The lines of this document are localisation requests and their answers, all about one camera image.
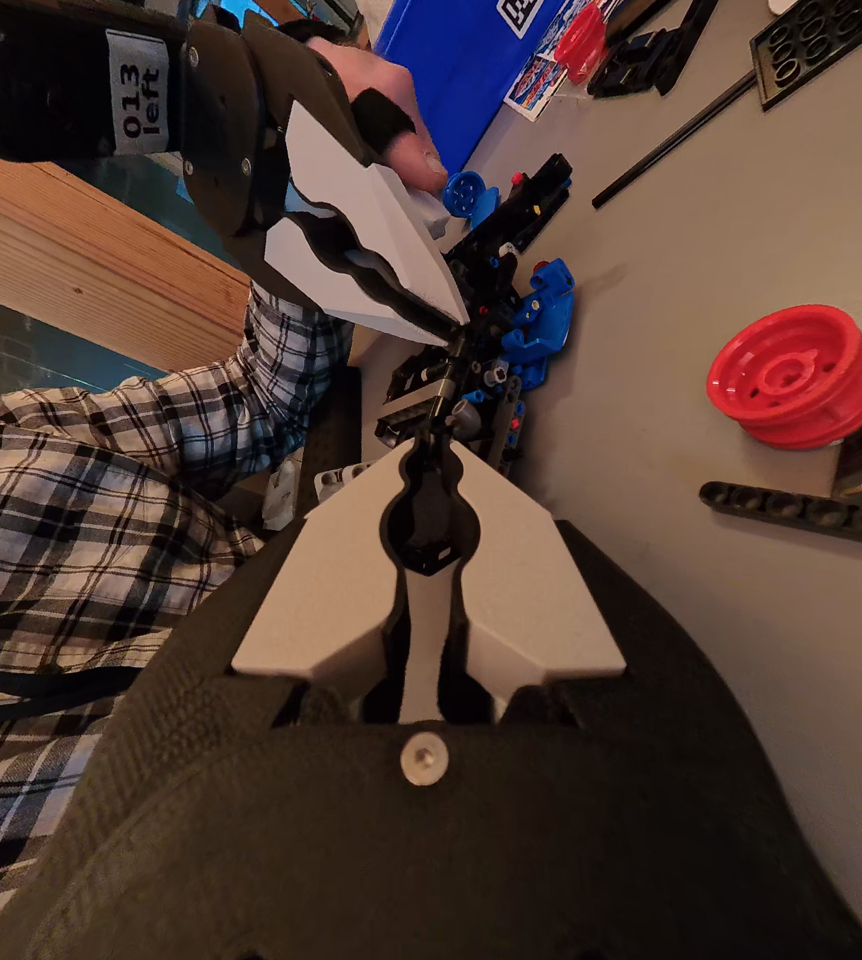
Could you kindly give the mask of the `sticker sheet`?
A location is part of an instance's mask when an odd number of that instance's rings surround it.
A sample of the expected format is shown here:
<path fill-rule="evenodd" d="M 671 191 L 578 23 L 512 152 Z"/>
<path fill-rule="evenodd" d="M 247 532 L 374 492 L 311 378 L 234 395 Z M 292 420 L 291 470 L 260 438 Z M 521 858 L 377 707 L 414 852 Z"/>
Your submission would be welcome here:
<path fill-rule="evenodd" d="M 588 2 L 598 2 L 605 17 L 606 30 L 610 20 L 622 5 L 619 1 L 562 2 L 552 18 L 550 25 L 541 33 L 533 54 L 522 67 L 506 93 L 504 105 L 510 107 L 517 114 L 534 122 L 558 92 L 561 90 L 564 92 L 569 90 L 573 91 L 581 86 L 587 86 L 589 81 L 580 86 L 574 86 L 568 82 L 563 69 L 554 62 L 553 51 L 568 21 Z M 606 39 L 607 53 L 602 64 L 610 53 L 611 47 L 615 44 L 616 41 Z"/>

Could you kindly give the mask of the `black square plate brick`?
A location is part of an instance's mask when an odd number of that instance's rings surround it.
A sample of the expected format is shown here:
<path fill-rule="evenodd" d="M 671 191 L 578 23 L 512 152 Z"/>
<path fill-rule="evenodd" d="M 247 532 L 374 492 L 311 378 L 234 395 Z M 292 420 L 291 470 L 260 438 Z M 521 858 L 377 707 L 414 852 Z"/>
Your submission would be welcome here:
<path fill-rule="evenodd" d="M 761 108 L 776 107 L 862 45 L 862 1 L 797 1 L 749 42 Z"/>

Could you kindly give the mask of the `red wheel rim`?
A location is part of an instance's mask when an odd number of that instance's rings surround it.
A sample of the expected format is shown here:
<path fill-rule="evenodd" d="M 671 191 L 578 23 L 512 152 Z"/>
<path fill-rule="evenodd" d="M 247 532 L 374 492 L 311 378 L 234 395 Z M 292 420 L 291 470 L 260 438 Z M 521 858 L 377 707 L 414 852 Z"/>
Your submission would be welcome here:
<path fill-rule="evenodd" d="M 831 446 L 862 429 L 862 330 L 830 305 L 779 310 L 722 348 L 705 389 L 720 413 L 767 447 Z"/>
<path fill-rule="evenodd" d="M 588 2 L 568 21 L 553 51 L 554 62 L 579 87 L 590 81 L 606 53 L 605 17 L 598 2 Z"/>

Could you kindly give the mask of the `long black axle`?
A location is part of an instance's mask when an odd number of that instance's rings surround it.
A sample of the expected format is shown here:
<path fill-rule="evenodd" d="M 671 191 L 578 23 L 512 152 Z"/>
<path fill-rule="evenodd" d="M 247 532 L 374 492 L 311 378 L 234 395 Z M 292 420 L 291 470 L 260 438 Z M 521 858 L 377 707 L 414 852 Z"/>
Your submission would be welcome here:
<path fill-rule="evenodd" d="M 701 131 L 719 115 L 726 112 L 733 104 L 744 97 L 750 90 L 757 86 L 756 73 L 751 70 L 744 77 L 740 78 L 735 84 L 725 90 L 713 102 L 703 108 L 698 114 L 688 120 L 679 129 L 662 141 L 658 146 L 649 151 L 638 162 L 634 163 L 629 170 L 621 174 L 605 187 L 597 196 L 592 199 L 594 210 L 601 210 L 610 203 L 625 189 L 634 184 L 640 177 L 653 169 L 666 156 L 677 150 L 683 143 Z"/>

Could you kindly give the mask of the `black frame brick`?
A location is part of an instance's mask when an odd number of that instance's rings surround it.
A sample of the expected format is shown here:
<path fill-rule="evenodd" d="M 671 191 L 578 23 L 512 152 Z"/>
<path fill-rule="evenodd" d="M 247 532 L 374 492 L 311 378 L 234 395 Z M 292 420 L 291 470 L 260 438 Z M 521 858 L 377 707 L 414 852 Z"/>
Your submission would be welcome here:
<path fill-rule="evenodd" d="M 622 41 L 589 81 L 587 93 L 609 99 L 652 90 L 674 32 L 661 29 Z"/>

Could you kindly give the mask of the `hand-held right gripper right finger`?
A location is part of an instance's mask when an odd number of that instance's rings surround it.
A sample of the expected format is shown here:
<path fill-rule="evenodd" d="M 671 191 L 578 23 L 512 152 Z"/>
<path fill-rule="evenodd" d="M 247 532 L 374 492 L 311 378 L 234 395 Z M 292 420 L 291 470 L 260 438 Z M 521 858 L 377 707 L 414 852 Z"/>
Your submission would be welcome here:
<path fill-rule="evenodd" d="M 553 516 L 464 445 L 442 464 L 460 552 L 439 671 L 442 714 L 493 714 L 526 687 L 627 667 Z"/>

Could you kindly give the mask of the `blue wheel rim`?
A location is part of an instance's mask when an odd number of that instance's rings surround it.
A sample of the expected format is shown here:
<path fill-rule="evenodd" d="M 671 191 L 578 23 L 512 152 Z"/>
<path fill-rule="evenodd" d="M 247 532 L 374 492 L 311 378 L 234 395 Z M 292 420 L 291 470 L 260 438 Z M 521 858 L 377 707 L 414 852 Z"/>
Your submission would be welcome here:
<path fill-rule="evenodd" d="M 440 198 L 447 212 L 465 221 L 471 231 L 485 222 L 502 202 L 499 189 L 487 187 L 483 178 L 473 171 L 450 175 Z"/>

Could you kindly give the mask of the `person's left forearm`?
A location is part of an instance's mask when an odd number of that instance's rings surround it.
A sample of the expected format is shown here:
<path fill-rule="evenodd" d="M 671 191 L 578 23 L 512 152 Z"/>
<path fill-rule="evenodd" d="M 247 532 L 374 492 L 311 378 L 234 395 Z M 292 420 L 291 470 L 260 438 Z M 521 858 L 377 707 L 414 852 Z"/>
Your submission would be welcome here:
<path fill-rule="evenodd" d="M 0 394 L 0 576 L 232 566 L 252 534 L 217 502 L 303 445 L 349 359 L 347 321 L 252 287 L 228 359 L 113 390 Z"/>

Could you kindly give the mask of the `person's plaid shirt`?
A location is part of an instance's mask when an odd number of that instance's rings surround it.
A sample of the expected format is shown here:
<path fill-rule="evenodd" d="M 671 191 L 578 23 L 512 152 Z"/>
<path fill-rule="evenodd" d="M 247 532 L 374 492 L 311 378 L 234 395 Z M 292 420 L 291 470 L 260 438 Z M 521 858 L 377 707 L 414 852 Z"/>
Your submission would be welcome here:
<path fill-rule="evenodd" d="M 0 672 L 145 666 L 258 547 L 216 505 L 263 469 L 260 419 L 0 411 Z M 0 911 L 32 879 L 120 696 L 0 720 Z"/>

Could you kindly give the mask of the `black perforated panel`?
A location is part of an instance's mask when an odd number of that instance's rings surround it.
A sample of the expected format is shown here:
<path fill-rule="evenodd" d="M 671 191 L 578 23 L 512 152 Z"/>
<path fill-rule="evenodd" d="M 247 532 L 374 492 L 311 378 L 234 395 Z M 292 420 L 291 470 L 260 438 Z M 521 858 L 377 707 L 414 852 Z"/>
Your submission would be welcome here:
<path fill-rule="evenodd" d="M 361 372 L 355 366 L 339 366 L 310 418 L 298 479 L 295 516 L 302 519 L 317 507 L 317 474 L 341 470 L 361 460 Z"/>

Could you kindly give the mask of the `blue storage bin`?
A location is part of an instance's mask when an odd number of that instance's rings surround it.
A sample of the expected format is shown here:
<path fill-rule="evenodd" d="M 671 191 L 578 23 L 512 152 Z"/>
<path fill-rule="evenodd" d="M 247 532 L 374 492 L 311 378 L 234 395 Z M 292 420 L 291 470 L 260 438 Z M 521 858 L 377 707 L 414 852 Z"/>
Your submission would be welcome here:
<path fill-rule="evenodd" d="M 562 2 L 397 1 L 376 53 L 404 66 L 445 169 L 468 162 Z"/>

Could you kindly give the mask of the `toy brick vehicle chassis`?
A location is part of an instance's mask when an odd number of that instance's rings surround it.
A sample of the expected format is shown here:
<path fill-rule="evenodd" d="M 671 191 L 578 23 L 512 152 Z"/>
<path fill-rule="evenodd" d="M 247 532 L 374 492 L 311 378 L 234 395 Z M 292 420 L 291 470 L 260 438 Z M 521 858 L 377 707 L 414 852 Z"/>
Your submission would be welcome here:
<path fill-rule="evenodd" d="M 415 440 L 410 503 L 398 515 L 394 551 L 431 574 L 460 555 L 449 532 L 442 464 L 450 443 L 465 445 L 508 476 L 520 455 L 524 392 L 540 386 L 565 346 L 575 298 L 562 259 L 539 264 L 530 290 L 513 285 L 518 262 L 570 195 L 572 165 L 553 153 L 535 174 L 516 174 L 508 198 L 443 254 L 468 311 L 447 346 L 421 344 L 390 375 L 375 436 L 390 449 Z"/>

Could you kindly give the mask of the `person's left hand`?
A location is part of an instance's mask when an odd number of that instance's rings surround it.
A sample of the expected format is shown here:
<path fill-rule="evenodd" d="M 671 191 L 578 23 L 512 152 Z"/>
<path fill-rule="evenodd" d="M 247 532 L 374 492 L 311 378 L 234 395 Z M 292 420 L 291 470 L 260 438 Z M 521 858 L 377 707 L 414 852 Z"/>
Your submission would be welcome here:
<path fill-rule="evenodd" d="M 421 116 L 413 77 L 372 52 L 313 37 L 307 46 L 334 68 L 365 142 L 405 186 L 437 194 L 448 172 Z"/>

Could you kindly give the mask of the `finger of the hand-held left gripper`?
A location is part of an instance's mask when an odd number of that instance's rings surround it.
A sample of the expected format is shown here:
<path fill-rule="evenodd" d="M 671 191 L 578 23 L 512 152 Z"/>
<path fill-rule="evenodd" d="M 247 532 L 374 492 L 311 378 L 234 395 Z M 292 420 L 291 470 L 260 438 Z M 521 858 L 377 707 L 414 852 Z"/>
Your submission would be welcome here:
<path fill-rule="evenodd" d="M 285 132 L 290 182 L 284 218 L 300 223 L 317 258 L 337 270 L 377 270 L 395 289 L 451 325 L 469 315 L 425 221 L 446 217 L 430 195 L 412 194 L 378 162 L 364 164 L 294 101 Z"/>
<path fill-rule="evenodd" d="M 417 303 L 374 269 L 337 270 L 320 261 L 299 222 L 279 221 L 267 234 L 266 261 L 322 312 L 397 338 L 446 347 L 451 321 Z"/>

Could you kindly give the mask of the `grey desk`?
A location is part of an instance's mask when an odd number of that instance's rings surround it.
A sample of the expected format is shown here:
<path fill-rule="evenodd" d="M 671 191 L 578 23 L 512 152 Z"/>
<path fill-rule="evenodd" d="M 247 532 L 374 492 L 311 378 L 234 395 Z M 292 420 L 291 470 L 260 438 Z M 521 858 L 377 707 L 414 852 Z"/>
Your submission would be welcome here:
<path fill-rule="evenodd" d="M 490 184 L 552 153 L 567 204 L 531 248 L 578 284 L 567 348 L 532 394 L 514 478 L 701 646 L 755 727 L 814 850 L 862 918 L 862 544 L 721 517 L 707 481 L 825 496 L 835 448 L 784 452 L 709 402 L 725 343 L 830 305 L 862 330 L 862 46 L 774 109 L 750 91 L 600 210 L 592 199 L 751 66 L 767 2 L 721 2 L 665 98 L 503 107 Z"/>

